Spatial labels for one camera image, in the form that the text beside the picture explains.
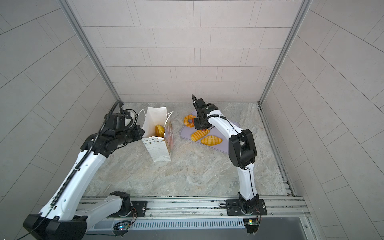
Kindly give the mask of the lilac plastic tray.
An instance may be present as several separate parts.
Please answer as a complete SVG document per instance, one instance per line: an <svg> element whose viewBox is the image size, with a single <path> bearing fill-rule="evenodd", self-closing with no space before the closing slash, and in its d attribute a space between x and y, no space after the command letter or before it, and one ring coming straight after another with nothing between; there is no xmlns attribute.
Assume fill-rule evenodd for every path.
<svg viewBox="0 0 384 240"><path fill-rule="evenodd" d="M192 112L191 115L194 115L197 117L197 112L194 111L194 112ZM210 133L207 136L213 135L213 136L219 137L223 140L223 142L219 145L207 146L207 147L216 149L218 151L221 151L221 152L227 154L229 152L229 138L232 135L237 135L237 134L241 133L242 129L240 128L240 126L236 122L232 122L228 118L223 119L224 115L222 114L222 112L220 110L215 110L209 114L209 116L212 116L212 115L218 115L219 117L212 117L212 118L208 119L208 122L213 125L213 128L210 129ZM184 139L192 141L191 140L191 134L195 131L197 131L195 129L195 127L194 128L188 128L184 125L181 132L180 132L180 136ZM194 142L194 141L192 141L192 142L206 146L206 145L201 143L201 139L198 140L197 142Z"/></svg>

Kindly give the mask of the white cartoon paper bag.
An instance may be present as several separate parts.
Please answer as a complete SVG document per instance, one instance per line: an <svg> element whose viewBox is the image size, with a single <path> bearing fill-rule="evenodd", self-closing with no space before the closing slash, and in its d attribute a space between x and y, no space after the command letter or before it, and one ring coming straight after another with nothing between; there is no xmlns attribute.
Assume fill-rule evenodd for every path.
<svg viewBox="0 0 384 240"><path fill-rule="evenodd" d="M142 129L145 131L142 142L147 148L154 162L170 162L174 146L174 133L171 122L172 112L166 107L142 109L140 113L145 116ZM165 127L165 137L155 137L155 126Z"/></svg>

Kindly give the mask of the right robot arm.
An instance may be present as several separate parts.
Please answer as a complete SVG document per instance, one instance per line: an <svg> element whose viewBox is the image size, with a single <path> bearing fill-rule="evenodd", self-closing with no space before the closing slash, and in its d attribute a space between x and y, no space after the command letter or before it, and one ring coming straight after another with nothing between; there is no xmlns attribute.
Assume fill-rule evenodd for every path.
<svg viewBox="0 0 384 240"><path fill-rule="evenodd" d="M197 130L217 129L228 140L228 155L232 164L237 168L240 190L240 208L245 214L256 211L259 194L256 190L254 166L257 149L253 133L249 129L241 129L226 118L219 108L211 103L205 103L192 95L197 117L193 123Z"/></svg>

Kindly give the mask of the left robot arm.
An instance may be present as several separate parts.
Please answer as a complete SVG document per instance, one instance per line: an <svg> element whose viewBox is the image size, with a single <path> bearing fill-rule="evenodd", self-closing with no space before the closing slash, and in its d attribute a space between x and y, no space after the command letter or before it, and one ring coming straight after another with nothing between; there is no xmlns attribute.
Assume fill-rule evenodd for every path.
<svg viewBox="0 0 384 240"><path fill-rule="evenodd" d="M100 166L115 150L143 138L145 131L136 125L130 129L100 130L90 135L71 171L50 201L38 214L30 214L23 227L37 240L81 240L86 232L106 217L138 217L130 195L115 191L89 210L77 207Z"/></svg>

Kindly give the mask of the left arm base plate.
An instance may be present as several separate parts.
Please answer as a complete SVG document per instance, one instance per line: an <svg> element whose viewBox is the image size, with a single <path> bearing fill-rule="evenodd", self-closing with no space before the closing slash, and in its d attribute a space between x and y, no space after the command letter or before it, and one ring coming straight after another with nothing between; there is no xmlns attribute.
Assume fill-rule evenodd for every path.
<svg viewBox="0 0 384 240"><path fill-rule="evenodd" d="M126 213L114 213L108 216L108 218L142 218L146 214L147 201L131 201L131 210Z"/></svg>

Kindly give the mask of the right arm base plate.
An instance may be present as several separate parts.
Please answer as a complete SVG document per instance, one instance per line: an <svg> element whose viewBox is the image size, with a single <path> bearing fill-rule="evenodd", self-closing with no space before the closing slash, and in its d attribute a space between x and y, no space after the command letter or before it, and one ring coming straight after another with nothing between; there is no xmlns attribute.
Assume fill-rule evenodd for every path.
<svg viewBox="0 0 384 240"><path fill-rule="evenodd" d="M263 199L260 199L256 209L253 210L252 213L248 214L241 209L239 200L226 200L224 204L221 204L221 206L227 209L228 216L266 216L268 214L267 207Z"/></svg>

